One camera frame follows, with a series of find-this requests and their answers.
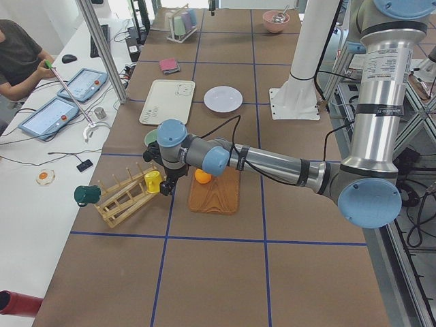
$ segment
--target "yellow cup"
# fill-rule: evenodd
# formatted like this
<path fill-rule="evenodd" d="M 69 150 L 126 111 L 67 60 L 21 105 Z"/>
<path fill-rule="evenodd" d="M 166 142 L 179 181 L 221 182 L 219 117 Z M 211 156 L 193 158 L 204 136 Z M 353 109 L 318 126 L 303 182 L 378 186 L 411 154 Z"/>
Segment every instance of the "yellow cup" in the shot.
<path fill-rule="evenodd" d="M 147 186 L 147 191 L 149 193 L 159 193 L 160 183 L 162 182 L 161 173 L 157 170 L 147 172 L 145 174 L 145 185 Z"/>

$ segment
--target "white plate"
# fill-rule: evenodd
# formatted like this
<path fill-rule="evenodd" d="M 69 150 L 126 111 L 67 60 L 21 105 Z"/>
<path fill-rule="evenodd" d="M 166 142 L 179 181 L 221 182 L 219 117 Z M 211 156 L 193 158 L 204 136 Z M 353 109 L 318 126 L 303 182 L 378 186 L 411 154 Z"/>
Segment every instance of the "white plate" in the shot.
<path fill-rule="evenodd" d="M 231 112 L 240 107 L 243 96 L 232 87 L 214 87 L 204 95 L 204 104 L 215 112 Z"/>

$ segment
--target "white tray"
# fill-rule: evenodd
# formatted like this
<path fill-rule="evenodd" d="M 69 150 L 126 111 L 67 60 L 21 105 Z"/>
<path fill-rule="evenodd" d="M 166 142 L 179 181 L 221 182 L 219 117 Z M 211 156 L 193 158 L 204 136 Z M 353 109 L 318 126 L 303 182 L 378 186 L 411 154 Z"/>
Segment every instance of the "white tray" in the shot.
<path fill-rule="evenodd" d="M 191 80 L 155 80 L 145 101 L 139 122 L 158 125 L 167 119 L 188 122 L 196 84 Z"/>

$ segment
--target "silver cylindrical arm segment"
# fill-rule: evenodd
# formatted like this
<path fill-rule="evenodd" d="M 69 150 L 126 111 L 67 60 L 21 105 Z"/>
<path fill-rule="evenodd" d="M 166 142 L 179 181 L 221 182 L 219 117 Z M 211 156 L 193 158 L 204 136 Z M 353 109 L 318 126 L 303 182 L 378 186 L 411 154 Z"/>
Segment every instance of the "silver cylindrical arm segment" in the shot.
<path fill-rule="evenodd" d="M 230 167 L 265 173 L 278 181 L 308 187 L 315 193 L 323 193 L 322 188 L 326 186 L 326 179 L 328 179 L 325 175 L 328 163 L 288 157 L 241 144 L 235 144 L 235 151 L 232 149 L 231 142 L 222 139 L 216 139 L 215 142 L 231 151 Z"/>
<path fill-rule="evenodd" d="M 386 29 L 364 36 L 367 48 L 349 157 L 342 167 L 365 175 L 396 174 L 395 138 L 414 46 L 425 36 L 417 29 Z"/>

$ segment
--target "metal rod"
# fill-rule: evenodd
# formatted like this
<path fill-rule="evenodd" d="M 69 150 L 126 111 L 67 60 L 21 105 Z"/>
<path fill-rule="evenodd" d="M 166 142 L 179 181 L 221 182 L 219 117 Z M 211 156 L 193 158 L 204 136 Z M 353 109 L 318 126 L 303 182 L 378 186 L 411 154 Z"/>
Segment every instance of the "metal rod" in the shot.
<path fill-rule="evenodd" d="M 120 81 L 118 71 L 116 70 L 114 60 L 110 54 L 108 44 L 104 38 L 93 5 L 89 0 L 76 0 L 76 3 L 82 12 L 85 22 L 87 23 L 89 33 L 91 34 L 91 37 L 97 46 L 98 53 L 102 58 L 106 72 L 108 73 L 109 79 L 114 87 L 116 96 L 118 97 L 120 104 L 124 104 L 127 100 L 127 95 L 124 86 Z"/>
<path fill-rule="evenodd" d="M 73 93 L 71 93 L 71 91 L 69 90 L 69 88 L 67 87 L 66 83 L 63 81 L 62 77 L 60 77 L 60 75 L 58 74 L 58 72 L 56 71 L 56 69 L 52 66 L 49 65 L 50 70 L 53 72 L 53 74 L 56 76 L 56 78 L 58 79 L 58 81 L 62 84 L 63 88 L 67 91 L 68 95 L 71 97 L 71 99 L 73 100 L 73 102 L 76 104 L 76 106 L 79 108 L 79 110 L 81 111 L 81 113 L 83 113 L 83 116 L 85 117 L 85 119 L 88 121 L 88 123 L 90 123 L 91 125 L 94 125 L 94 122 L 92 121 L 91 117 L 88 116 L 87 112 L 83 110 L 82 106 L 78 103 L 78 101 L 76 100 L 76 98 L 74 97 Z"/>

